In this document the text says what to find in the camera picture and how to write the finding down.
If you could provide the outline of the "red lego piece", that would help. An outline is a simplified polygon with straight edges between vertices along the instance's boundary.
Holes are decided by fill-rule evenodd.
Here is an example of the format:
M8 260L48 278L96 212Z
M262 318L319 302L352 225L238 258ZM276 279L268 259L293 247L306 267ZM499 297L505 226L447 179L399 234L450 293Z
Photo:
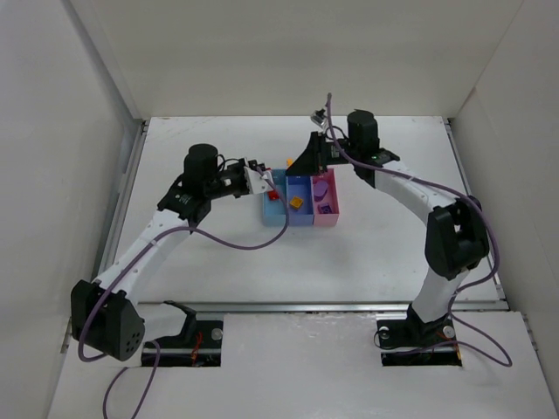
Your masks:
M279 194L275 190L270 190L267 192L267 197L270 201L276 201L280 199Z

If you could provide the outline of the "small purple lego brick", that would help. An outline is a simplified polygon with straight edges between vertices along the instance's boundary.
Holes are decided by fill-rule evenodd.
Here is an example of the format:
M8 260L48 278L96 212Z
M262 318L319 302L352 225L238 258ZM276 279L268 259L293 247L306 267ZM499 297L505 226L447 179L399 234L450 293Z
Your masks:
M317 211L318 211L319 214L322 214L322 215L327 215L327 214L332 214L333 213L333 210L328 203L319 204L317 206Z

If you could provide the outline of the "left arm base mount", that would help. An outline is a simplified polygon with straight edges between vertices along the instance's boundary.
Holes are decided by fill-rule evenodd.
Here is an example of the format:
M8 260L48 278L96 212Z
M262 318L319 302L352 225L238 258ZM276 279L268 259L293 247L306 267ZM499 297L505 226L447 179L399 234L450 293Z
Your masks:
M190 335L157 339L158 367L220 367L223 338L224 316L201 314Z

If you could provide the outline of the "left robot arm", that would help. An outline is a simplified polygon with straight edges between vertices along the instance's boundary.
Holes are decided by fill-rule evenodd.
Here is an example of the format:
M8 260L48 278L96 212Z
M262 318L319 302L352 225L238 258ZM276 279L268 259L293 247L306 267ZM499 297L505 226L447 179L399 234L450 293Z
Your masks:
M261 184L265 166L236 159L226 168L210 144L190 147L183 172L156 205L154 215L133 244L94 281L80 280L71 292L72 336L84 362L98 356L126 361L145 342L181 345L190 342L197 327L196 313L166 300L139 313L142 290L173 250L210 213L212 201L225 196L253 195L267 190Z

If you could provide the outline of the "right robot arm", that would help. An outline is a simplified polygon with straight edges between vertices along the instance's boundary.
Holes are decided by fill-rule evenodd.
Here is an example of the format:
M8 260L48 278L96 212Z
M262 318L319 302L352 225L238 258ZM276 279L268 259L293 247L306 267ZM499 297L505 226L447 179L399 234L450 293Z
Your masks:
M321 175L334 165L350 164L360 179L397 200L424 224L428 272L421 290L405 319L383 320L377 332L384 349L434 344L462 282L489 252L479 203L414 176L398 155L381 146L371 112L350 113L348 132L340 140L334 137L326 109L314 112L311 120L318 130L287 175Z

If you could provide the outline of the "purple lego piece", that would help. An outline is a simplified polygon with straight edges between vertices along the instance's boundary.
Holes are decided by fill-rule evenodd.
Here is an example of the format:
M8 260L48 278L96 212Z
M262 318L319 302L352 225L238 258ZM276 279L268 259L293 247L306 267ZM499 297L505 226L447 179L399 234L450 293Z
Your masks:
M313 185L314 201L319 203L324 200L329 191L329 185L327 181L319 180Z

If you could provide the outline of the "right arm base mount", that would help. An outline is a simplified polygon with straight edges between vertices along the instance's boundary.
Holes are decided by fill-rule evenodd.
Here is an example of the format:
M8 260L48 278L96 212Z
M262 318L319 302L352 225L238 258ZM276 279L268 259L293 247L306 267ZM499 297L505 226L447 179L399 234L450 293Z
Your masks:
M455 337L450 319L423 334L415 333L408 319L380 319L374 342L384 367L461 367Z

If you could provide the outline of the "yellow lego piece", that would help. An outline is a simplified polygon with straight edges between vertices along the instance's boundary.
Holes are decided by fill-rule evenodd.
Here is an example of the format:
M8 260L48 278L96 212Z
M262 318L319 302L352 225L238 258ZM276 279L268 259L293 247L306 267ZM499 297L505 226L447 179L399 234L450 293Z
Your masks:
M289 206L294 210L300 210L303 204L304 200L299 196L294 196L289 202Z

